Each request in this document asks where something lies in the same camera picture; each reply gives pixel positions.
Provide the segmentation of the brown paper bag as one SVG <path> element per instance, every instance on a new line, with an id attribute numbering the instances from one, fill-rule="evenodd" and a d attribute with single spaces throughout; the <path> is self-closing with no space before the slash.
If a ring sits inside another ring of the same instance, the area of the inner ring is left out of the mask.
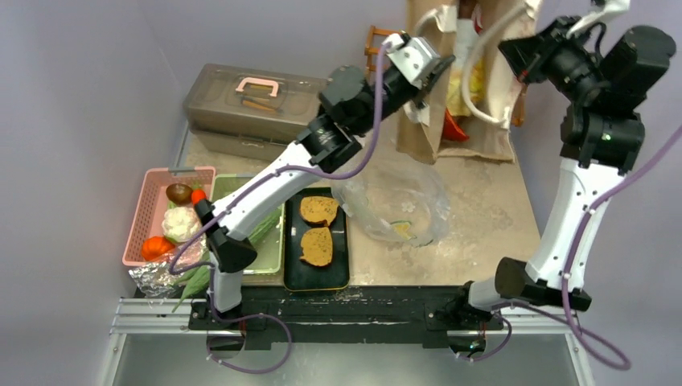
<path id="1" fill-rule="evenodd" d="M 524 121 L 526 86 L 498 49 L 502 40 L 533 35 L 540 1 L 409 1 L 409 33 L 426 38 L 455 61 L 425 98 L 399 114 L 396 148 L 419 162 L 479 157 L 514 162 L 510 132 Z M 442 140 L 446 109 L 470 137 Z"/>

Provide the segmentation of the red cassava chips packet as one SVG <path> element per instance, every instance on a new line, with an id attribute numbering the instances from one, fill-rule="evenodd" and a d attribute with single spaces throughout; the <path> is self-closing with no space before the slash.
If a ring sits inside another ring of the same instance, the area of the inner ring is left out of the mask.
<path id="1" fill-rule="evenodd" d="M 442 128 L 442 140 L 452 142 L 466 142 L 469 139 L 470 137 L 458 125 L 450 111 L 446 109 Z"/>

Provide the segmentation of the clear plastic grocery bag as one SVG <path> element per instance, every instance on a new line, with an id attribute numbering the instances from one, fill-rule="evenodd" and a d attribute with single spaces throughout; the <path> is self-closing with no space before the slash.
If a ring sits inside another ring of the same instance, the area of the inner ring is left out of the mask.
<path id="1" fill-rule="evenodd" d="M 423 247 L 449 233 L 450 199 L 431 166 L 379 156 L 356 176 L 331 183 L 347 216 L 373 239 Z"/>

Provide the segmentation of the brown bread piece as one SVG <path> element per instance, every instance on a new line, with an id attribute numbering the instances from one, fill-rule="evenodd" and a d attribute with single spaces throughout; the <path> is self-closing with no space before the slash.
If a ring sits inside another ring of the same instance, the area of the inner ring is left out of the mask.
<path id="1" fill-rule="evenodd" d="M 309 224 L 330 226 L 338 209 L 338 202 L 331 197 L 307 196 L 301 200 L 299 214 Z"/>
<path id="2" fill-rule="evenodd" d="M 325 267 L 333 260 L 333 241 L 327 227 L 311 228 L 301 239 L 302 255 L 299 257 L 309 265 Z"/>

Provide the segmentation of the orange carrot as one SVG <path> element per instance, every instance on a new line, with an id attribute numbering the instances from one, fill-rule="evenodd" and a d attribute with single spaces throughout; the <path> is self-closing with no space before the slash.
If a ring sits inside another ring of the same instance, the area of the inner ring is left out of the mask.
<path id="1" fill-rule="evenodd" d="M 203 186 L 201 184 L 193 185 L 191 191 L 191 203 L 193 205 L 196 205 L 202 200 L 208 200 L 207 194 L 203 189 Z"/>

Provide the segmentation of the white cauliflower piece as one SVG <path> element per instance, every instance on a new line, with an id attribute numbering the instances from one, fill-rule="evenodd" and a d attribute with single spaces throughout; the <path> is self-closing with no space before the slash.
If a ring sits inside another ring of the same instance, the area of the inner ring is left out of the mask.
<path id="1" fill-rule="evenodd" d="M 167 209 L 162 220 L 162 234 L 175 244 L 187 242 L 201 227 L 194 209 L 189 207 Z"/>

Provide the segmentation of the green bumpy cucumber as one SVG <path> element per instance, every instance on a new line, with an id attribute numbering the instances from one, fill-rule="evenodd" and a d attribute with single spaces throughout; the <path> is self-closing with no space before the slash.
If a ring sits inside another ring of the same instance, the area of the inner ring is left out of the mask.
<path id="1" fill-rule="evenodd" d="M 272 275 L 281 268 L 281 231 L 283 206 L 268 214 L 251 232 L 249 241 L 257 251 L 257 258 L 244 270 L 245 275 Z M 188 298 L 205 292 L 208 288 L 210 273 L 207 266 L 191 269 L 179 279 L 184 283 L 179 301 L 172 309 L 174 313 Z"/>

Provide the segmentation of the small orange pumpkin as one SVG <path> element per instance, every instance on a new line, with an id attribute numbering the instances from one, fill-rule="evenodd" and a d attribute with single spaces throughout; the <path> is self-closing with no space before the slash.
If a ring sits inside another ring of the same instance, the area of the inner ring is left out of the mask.
<path id="1" fill-rule="evenodd" d="M 145 261 L 153 261 L 174 249 L 175 244 L 165 236 L 153 236 L 142 243 L 140 253 Z"/>

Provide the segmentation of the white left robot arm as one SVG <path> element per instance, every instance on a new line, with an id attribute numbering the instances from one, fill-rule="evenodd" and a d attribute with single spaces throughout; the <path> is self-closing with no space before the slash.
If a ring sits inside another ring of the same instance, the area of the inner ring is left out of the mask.
<path id="1" fill-rule="evenodd" d="M 195 212 L 207 238 L 210 257 L 209 319 L 221 329 L 240 317 L 244 269 L 257 253 L 251 231 L 275 208 L 320 179 L 348 179 L 339 168 L 362 150 L 358 138 L 409 101 L 426 94 L 430 75 L 416 76 L 392 64 L 369 83 L 363 70 L 342 66 L 320 91 L 318 116 L 281 155 L 229 197 L 201 199 Z"/>

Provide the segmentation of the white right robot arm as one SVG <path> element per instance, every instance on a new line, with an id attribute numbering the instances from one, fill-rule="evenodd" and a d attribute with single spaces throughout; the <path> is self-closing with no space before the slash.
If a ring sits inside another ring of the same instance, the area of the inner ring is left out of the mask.
<path id="1" fill-rule="evenodd" d="M 643 146 L 637 108 L 668 71 L 676 42 L 659 28 L 638 25 L 602 54 L 585 49 L 589 32 L 569 36 L 576 22 L 562 16 L 535 35 L 499 43 L 519 82 L 548 81 L 569 100 L 559 185 L 539 248 L 529 261 L 505 257 L 493 278 L 468 283 L 466 297 L 451 306 L 459 326 L 473 326 L 484 310 L 505 302 L 578 311 L 591 305 L 584 276 L 594 237 Z"/>

